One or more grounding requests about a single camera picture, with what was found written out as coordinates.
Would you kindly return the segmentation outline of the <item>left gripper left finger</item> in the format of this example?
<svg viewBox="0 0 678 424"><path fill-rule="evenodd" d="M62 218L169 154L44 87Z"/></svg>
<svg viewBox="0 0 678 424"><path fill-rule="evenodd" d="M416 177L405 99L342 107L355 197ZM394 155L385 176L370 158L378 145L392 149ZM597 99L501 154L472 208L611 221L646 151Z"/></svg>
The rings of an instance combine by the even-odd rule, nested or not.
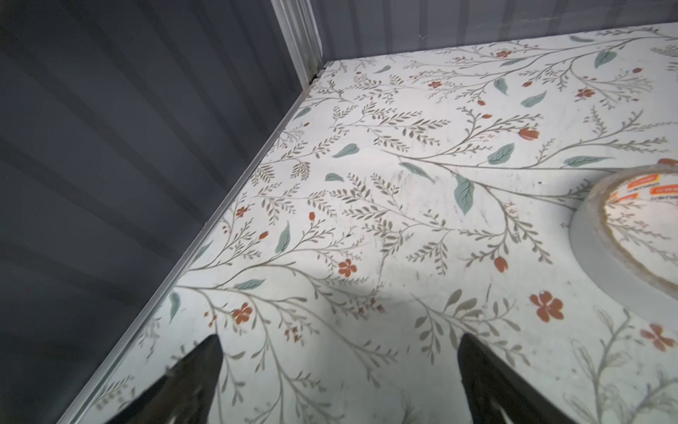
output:
<svg viewBox="0 0 678 424"><path fill-rule="evenodd" d="M205 424L224 362L220 338L206 337L109 424Z"/></svg>

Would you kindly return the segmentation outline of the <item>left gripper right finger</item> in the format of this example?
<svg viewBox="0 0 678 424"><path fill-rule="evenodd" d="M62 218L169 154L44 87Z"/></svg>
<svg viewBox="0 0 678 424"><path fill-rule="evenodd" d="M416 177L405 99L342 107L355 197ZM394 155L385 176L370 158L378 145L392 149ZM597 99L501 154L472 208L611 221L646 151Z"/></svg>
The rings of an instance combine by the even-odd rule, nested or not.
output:
<svg viewBox="0 0 678 424"><path fill-rule="evenodd" d="M474 423L573 422L470 333L461 338L457 362Z"/></svg>

